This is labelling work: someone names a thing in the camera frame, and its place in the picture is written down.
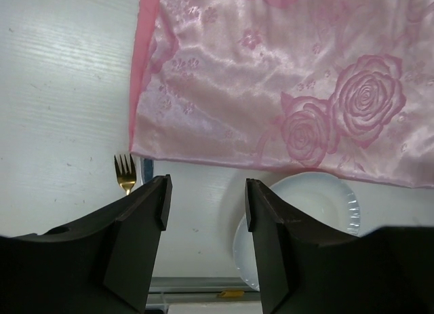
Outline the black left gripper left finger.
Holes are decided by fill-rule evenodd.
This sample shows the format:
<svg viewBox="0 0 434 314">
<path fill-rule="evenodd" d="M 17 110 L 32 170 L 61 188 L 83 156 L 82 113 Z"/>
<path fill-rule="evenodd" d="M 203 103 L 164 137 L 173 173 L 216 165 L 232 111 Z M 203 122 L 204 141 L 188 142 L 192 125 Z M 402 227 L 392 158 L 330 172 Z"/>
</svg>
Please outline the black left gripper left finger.
<svg viewBox="0 0 434 314">
<path fill-rule="evenodd" d="M 1 312 L 145 312 L 171 194 L 158 176 L 42 235 L 2 237 Z"/>
</svg>

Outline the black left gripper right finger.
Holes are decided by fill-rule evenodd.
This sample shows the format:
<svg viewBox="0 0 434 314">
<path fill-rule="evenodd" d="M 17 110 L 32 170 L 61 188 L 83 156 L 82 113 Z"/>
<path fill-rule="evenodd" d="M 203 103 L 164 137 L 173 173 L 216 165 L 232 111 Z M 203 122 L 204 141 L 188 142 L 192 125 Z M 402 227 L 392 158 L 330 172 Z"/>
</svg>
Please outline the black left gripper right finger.
<svg viewBox="0 0 434 314">
<path fill-rule="evenodd" d="M 259 180 L 245 210 L 264 313 L 432 313 L 433 229 L 356 237 L 314 219 Z"/>
</svg>

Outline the white blue-rimmed plate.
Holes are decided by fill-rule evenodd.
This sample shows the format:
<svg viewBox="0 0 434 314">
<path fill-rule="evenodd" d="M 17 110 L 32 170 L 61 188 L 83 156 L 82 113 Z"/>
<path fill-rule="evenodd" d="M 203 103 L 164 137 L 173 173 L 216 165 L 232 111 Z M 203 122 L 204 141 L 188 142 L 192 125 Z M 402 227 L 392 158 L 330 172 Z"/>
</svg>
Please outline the white blue-rimmed plate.
<svg viewBox="0 0 434 314">
<path fill-rule="evenodd" d="M 326 173 L 307 172 L 290 176 L 271 186 L 286 203 L 314 219 L 358 236 L 360 207 L 353 190 L 343 180 Z M 233 240 L 233 258 L 241 279 L 255 291 L 260 290 L 254 242 L 248 232 L 247 218 L 239 222 Z"/>
</svg>

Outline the gold fork green handle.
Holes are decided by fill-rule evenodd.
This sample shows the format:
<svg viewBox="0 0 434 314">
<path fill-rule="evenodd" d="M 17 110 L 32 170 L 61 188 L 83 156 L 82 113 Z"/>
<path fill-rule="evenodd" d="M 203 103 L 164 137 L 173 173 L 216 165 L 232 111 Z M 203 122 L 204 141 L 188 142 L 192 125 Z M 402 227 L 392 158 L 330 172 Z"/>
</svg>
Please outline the gold fork green handle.
<svg viewBox="0 0 434 314">
<path fill-rule="evenodd" d="M 118 185 L 129 195 L 137 183 L 134 160 L 131 155 L 115 155 L 114 164 Z"/>
</svg>

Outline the silver table knife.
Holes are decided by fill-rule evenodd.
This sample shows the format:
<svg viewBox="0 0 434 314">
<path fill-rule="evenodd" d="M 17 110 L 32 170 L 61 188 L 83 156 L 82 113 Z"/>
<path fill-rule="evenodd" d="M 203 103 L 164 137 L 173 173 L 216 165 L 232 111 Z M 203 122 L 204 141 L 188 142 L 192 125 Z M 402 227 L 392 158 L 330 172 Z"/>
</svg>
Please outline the silver table knife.
<svg viewBox="0 0 434 314">
<path fill-rule="evenodd" d="M 146 184 L 154 177 L 154 162 L 152 159 L 140 158 L 140 177 L 142 184 Z"/>
</svg>

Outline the pink satin rose cloth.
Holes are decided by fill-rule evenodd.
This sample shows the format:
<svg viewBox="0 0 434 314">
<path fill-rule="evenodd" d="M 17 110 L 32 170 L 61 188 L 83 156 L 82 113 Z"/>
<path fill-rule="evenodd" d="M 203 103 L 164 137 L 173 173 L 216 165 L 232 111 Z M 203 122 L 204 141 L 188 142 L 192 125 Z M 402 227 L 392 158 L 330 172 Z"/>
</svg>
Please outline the pink satin rose cloth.
<svg viewBox="0 0 434 314">
<path fill-rule="evenodd" d="M 130 150 L 433 186 L 433 0 L 140 0 Z"/>
</svg>

